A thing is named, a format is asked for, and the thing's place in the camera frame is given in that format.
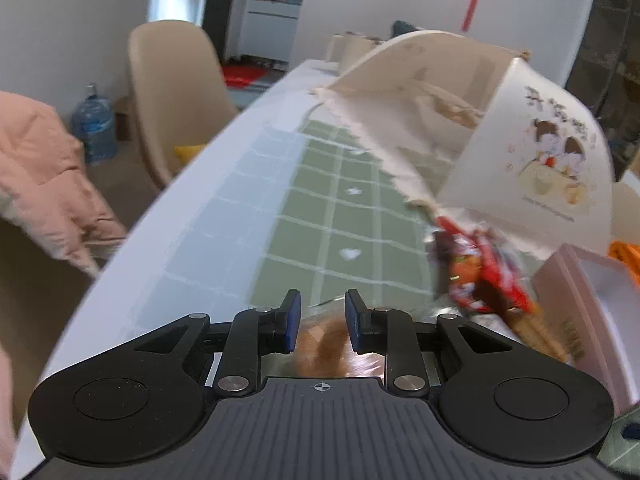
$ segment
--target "red tassel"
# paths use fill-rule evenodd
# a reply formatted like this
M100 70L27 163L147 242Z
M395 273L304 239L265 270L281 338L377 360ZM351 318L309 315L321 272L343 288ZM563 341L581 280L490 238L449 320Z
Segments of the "red tassel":
M469 0L469 5L466 8L465 21L462 24L462 32L467 32L471 26L471 21L476 13L476 7L478 6L478 0Z

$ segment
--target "metal screw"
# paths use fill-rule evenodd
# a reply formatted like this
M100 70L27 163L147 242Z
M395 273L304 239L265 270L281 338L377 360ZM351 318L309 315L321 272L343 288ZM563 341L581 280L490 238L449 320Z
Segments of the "metal screw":
M422 377L417 375L401 375L394 381L396 388L400 388L406 392L417 392L424 388L426 384Z
M241 392L247 386L249 381L239 375L228 375L218 381L218 387L226 392Z

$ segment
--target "white heart print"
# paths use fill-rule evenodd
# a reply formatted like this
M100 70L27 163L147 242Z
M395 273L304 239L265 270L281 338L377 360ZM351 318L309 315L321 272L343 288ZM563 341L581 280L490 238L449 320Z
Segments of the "white heart print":
M362 254L360 249L340 249L340 256L350 262Z

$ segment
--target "pink jacket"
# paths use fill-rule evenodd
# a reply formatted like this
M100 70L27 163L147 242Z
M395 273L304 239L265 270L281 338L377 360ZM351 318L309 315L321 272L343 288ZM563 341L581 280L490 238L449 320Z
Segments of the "pink jacket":
M92 276L93 256L113 251L126 236L86 177L82 144L56 111L7 92L0 92L0 217Z

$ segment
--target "blue water jug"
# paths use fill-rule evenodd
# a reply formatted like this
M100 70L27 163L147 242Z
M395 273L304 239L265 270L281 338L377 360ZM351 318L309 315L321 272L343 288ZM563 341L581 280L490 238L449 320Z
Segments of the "blue water jug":
M73 116L74 135L84 144L84 160L95 164L113 158L118 152L113 109L98 95L95 84L87 87L87 98Z

